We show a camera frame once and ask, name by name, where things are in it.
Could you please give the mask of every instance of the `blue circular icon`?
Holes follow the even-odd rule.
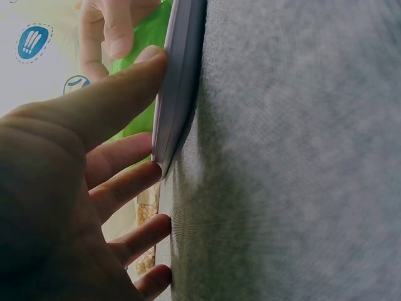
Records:
[[[64,85],[63,94],[66,95],[72,91],[80,90],[88,85],[90,85],[89,79],[83,77],[82,75],[76,75],[75,77],[71,77],[67,80]]]
[[[42,26],[31,26],[24,30],[18,43],[18,55],[30,60],[41,53],[49,39],[49,31]]]

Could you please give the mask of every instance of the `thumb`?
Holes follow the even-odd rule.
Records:
[[[155,99],[167,67],[166,53],[149,46],[138,60],[116,75],[47,102],[19,107],[8,117],[51,125],[51,130],[42,129],[37,134],[52,141],[65,138],[68,130],[89,152],[127,126]]]
[[[123,58],[129,54],[133,45],[130,1],[105,1],[102,13],[108,54],[113,59]]]

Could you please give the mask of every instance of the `white device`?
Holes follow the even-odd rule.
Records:
[[[165,49],[169,57],[156,98],[152,160],[165,177],[195,99],[207,0],[173,0]]]

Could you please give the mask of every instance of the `packaging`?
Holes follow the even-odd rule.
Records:
[[[56,98],[90,84],[80,68],[78,24],[81,4],[82,0],[0,1],[0,66],[3,73],[0,90],[2,99],[6,100],[0,102],[0,115],[22,104]],[[141,22],[135,29],[132,52],[113,65],[104,55],[106,67],[116,73],[130,66],[146,46],[163,46],[170,10],[171,5],[163,3]],[[118,137],[151,131],[153,111],[154,105]],[[126,204],[103,225],[106,241],[134,230],[154,216],[159,203],[157,187]],[[136,280],[153,265],[154,248],[129,266],[128,274]]]

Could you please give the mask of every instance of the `fingernail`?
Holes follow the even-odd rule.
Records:
[[[117,56],[124,51],[124,47],[125,40],[123,38],[117,39],[110,43],[110,46],[108,47],[108,53],[111,57]]]
[[[135,60],[135,63],[143,63],[147,60],[150,60],[153,58],[155,55],[157,55],[160,52],[160,48],[157,46],[147,46],[141,54],[138,56],[138,58]]]

